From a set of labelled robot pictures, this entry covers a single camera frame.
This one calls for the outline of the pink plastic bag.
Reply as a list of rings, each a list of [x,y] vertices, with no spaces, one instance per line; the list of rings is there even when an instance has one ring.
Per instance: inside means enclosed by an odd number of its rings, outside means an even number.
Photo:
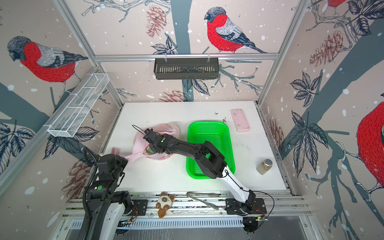
[[[153,127],[153,130],[161,135],[168,134],[175,138],[179,138],[181,133],[180,128],[174,123],[157,125]],[[136,134],[133,143],[134,146],[132,154],[124,157],[128,161],[128,165],[131,165],[133,162],[143,157],[162,161],[172,156],[172,154],[155,154],[148,152],[150,144],[144,140],[144,135],[142,133]]]

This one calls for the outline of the green plastic basket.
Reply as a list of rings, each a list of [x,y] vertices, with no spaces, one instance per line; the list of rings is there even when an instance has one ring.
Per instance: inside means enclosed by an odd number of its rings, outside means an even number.
[[[204,144],[210,142],[224,157],[227,167],[234,174],[236,172],[233,147],[229,127],[222,122],[200,121],[191,123],[188,127],[188,142],[193,144]],[[209,179],[209,174],[220,174],[223,171],[221,162],[212,154],[207,153],[206,168],[192,158],[187,157],[186,171],[188,175],[196,180]]]

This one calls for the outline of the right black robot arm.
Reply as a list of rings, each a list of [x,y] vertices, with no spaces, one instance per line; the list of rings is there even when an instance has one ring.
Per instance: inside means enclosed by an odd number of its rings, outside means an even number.
[[[204,175],[220,180],[234,196],[245,214],[250,214],[256,199],[255,193],[246,188],[229,169],[224,155],[210,142],[193,144],[181,141],[168,134],[159,134],[153,129],[144,131],[144,139],[155,154],[178,154],[193,159]]]

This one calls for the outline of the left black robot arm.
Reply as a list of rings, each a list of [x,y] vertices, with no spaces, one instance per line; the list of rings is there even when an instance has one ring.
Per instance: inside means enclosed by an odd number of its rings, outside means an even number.
[[[78,239],[112,240],[121,217],[133,209],[129,192],[116,191],[129,161],[115,154],[100,156],[87,147],[83,154],[93,172],[83,193],[85,217]]]

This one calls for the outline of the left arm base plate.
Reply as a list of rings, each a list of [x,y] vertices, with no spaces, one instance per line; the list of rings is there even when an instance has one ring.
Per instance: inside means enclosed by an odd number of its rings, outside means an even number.
[[[132,200],[132,207],[126,209],[123,216],[138,217],[145,216],[148,207],[148,200]]]

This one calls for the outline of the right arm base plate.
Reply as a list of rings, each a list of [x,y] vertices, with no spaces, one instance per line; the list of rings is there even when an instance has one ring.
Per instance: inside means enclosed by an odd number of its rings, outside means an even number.
[[[228,215],[238,216],[267,214],[266,205],[262,198],[256,198],[252,206],[249,206],[245,203],[240,203],[235,199],[226,199],[225,211]]]

